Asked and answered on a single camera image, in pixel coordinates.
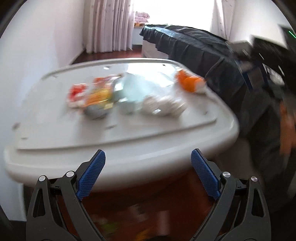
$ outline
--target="black cover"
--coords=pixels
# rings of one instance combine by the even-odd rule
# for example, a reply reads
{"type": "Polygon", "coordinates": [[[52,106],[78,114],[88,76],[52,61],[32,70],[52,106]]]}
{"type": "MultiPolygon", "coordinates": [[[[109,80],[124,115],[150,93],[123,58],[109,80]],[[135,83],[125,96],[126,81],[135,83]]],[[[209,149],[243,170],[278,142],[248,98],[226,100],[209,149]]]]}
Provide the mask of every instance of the black cover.
{"type": "Polygon", "coordinates": [[[279,154],[279,99],[273,96],[270,86],[249,91],[226,40],[207,31],[183,26],[146,25],[140,35],[154,43],[157,50],[168,54],[169,59],[182,63],[206,79],[207,85],[237,116],[240,136],[250,142],[252,160],[265,181],[270,212],[287,203],[287,189],[292,177],[285,174],[287,164],[279,154]]]}
{"type": "Polygon", "coordinates": [[[169,59],[202,77],[211,76],[208,86],[231,106],[244,79],[224,39],[204,30],[174,25],[146,25],[140,35],[169,59]]]}

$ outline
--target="green light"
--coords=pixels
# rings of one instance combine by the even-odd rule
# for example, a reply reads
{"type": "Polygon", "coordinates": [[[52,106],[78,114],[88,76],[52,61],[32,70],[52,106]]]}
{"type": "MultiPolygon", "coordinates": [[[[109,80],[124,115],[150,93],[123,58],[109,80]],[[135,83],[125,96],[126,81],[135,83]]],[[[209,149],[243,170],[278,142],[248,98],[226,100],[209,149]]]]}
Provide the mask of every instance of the green light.
{"type": "Polygon", "coordinates": [[[289,31],[289,33],[292,34],[294,38],[296,38],[296,36],[291,31],[289,31]]]}

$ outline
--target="pink curtain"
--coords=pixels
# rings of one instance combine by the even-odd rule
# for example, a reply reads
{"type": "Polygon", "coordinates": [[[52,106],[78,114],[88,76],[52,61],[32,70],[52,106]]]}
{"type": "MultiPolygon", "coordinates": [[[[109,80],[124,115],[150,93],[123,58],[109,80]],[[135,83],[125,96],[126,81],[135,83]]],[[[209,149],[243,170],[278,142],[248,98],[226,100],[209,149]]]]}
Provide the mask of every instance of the pink curtain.
{"type": "Polygon", "coordinates": [[[133,0],[91,1],[86,40],[87,53],[132,49],[135,21],[133,0]]]}

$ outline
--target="floor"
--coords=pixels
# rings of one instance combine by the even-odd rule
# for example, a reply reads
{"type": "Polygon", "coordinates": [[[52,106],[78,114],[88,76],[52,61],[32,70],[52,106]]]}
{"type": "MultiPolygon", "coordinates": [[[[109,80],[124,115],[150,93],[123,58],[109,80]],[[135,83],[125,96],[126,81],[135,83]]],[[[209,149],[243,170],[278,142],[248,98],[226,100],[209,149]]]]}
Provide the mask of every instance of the floor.
{"type": "MultiPolygon", "coordinates": [[[[61,196],[58,203],[68,230],[77,232],[61,196]]],[[[189,241],[209,213],[214,199],[194,169],[148,184],[91,193],[82,203],[107,241],[189,241]]]]}
{"type": "Polygon", "coordinates": [[[84,51],[81,55],[74,60],[72,64],[83,63],[87,61],[93,60],[102,60],[102,59],[110,59],[110,58],[142,58],[142,46],[141,45],[133,45],[133,50],[128,51],[116,51],[110,53],[91,53],[88,54],[84,51]]]}

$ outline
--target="curtain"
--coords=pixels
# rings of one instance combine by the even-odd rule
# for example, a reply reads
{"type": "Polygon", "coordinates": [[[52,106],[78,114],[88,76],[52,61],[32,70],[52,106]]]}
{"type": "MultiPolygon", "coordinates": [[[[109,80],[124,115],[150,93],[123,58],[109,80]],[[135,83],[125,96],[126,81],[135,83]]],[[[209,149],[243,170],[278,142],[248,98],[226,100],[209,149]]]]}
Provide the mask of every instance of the curtain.
{"type": "Polygon", "coordinates": [[[213,33],[229,40],[235,0],[214,0],[213,33]]]}
{"type": "Polygon", "coordinates": [[[86,36],[87,53],[132,49],[135,20],[133,0],[91,1],[86,36]]]}

